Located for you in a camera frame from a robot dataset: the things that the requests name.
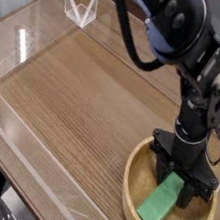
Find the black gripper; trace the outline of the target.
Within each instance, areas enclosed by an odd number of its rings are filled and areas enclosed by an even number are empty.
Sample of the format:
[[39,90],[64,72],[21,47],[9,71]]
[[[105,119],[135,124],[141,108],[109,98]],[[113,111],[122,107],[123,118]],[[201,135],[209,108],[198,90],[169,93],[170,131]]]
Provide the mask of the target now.
[[186,208],[194,197],[204,202],[212,200],[218,188],[218,179],[212,166],[220,163],[220,157],[213,161],[209,154],[211,133],[199,138],[190,137],[175,125],[174,132],[157,128],[154,130],[152,150],[155,152],[157,183],[161,184],[170,173],[174,172],[184,181],[176,205]]

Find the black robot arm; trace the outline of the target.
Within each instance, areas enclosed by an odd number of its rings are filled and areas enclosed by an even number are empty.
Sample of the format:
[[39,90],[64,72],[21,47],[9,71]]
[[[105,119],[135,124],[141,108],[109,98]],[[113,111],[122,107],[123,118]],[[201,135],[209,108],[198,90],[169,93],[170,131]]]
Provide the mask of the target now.
[[209,155],[210,135],[220,139],[220,38],[208,0],[139,0],[148,16],[150,47],[161,64],[176,67],[181,107],[174,130],[154,130],[157,181],[174,172],[184,181],[177,205],[197,196],[210,201],[218,188]]

